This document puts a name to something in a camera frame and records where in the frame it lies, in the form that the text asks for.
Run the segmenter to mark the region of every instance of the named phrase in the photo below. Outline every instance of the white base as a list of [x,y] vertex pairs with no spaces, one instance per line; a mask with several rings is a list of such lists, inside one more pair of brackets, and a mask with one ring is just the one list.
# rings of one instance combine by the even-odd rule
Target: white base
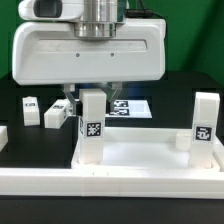
[[222,144],[215,140],[212,169],[188,169],[177,131],[106,128],[102,164],[78,164],[77,150],[73,169],[0,169],[0,194],[224,198]]

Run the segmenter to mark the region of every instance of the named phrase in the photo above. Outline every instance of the small white block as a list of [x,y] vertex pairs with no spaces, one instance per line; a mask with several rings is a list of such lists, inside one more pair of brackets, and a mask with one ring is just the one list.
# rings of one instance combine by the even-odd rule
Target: small white block
[[59,129],[69,115],[69,107],[68,99],[57,100],[44,114],[45,128]]
[[176,149],[189,151],[191,146],[191,130],[178,131],[176,135]]
[[106,113],[106,94],[100,89],[81,89],[80,101],[83,103],[83,120],[104,120]]
[[216,126],[219,112],[219,94],[196,93],[193,124]]
[[8,142],[7,127],[0,126],[0,152]]
[[36,97],[23,98],[24,125],[40,125],[40,112]]

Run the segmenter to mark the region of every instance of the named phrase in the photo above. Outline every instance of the green background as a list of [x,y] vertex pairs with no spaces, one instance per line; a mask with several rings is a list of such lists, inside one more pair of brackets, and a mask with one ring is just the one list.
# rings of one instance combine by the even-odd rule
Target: green background
[[[23,22],[19,2],[0,2],[0,77],[11,71],[13,35]],[[130,5],[135,8],[136,0]],[[166,70],[205,72],[224,85],[224,1],[145,0],[145,5],[168,22]]]

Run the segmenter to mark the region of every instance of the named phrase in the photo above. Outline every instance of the black tabletop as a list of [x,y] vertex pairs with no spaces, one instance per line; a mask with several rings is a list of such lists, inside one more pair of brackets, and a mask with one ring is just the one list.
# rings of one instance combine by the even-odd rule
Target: black tabletop
[[[223,142],[223,88],[208,75],[169,72],[159,81],[123,84],[120,99],[147,100],[152,119],[107,118],[106,126],[191,128],[195,93],[220,94],[217,136]],[[36,96],[41,125],[24,127],[22,98]],[[9,142],[0,153],[0,167],[70,168],[77,140],[77,118],[61,129],[45,129],[43,116],[57,100],[60,86],[17,85],[9,74],[0,80],[0,125]],[[223,200],[24,197],[0,196],[0,223],[223,223]]]

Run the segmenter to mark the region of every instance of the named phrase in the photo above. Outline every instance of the robotic arm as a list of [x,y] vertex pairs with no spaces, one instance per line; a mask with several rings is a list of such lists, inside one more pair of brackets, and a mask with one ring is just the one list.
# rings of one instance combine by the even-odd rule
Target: robotic arm
[[126,0],[25,0],[14,38],[21,85],[158,80],[165,72],[163,19],[125,18]]

